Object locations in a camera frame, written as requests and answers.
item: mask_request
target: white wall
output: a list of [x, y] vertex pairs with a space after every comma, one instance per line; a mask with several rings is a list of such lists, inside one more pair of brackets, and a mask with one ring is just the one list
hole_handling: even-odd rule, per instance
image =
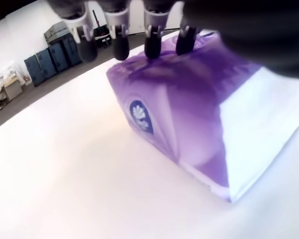
[[16, 59], [6, 19], [0, 21], [0, 70]]
[[0, 21], [0, 71], [17, 62], [28, 74], [24, 60], [47, 48], [43, 33], [61, 21], [47, 2], [33, 2]]

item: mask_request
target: tissue box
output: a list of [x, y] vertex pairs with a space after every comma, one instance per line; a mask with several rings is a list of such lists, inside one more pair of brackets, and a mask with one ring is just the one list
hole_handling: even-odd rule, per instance
[[299, 81], [282, 79], [199, 36], [193, 52], [144, 53], [112, 67], [132, 129], [217, 196], [237, 201], [299, 127]]

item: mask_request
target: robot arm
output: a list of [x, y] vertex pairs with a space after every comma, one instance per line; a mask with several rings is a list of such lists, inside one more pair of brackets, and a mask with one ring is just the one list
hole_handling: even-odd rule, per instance
[[[91, 62], [97, 57], [93, 25], [84, 0], [48, 0], [54, 11], [67, 24], [78, 46], [80, 57]], [[145, 54], [149, 59], [158, 58], [161, 37], [166, 27], [169, 12], [176, 0], [144, 0]], [[98, 0], [107, 21], [113, 42], [113, 55], [118, 60], [129, 56], [130, 0]], [[198, 29], [191, 27], [186, 19], [181, 21], [176, 52], [181, 55], [193, 50]]]

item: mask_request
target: white table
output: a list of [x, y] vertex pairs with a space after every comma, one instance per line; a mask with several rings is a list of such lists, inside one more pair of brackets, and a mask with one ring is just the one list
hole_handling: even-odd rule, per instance
[[228, 204], [132, 132], [106, 78], [115, 62], [0, 127], [0, 239], [299, 239], [299, 129]]

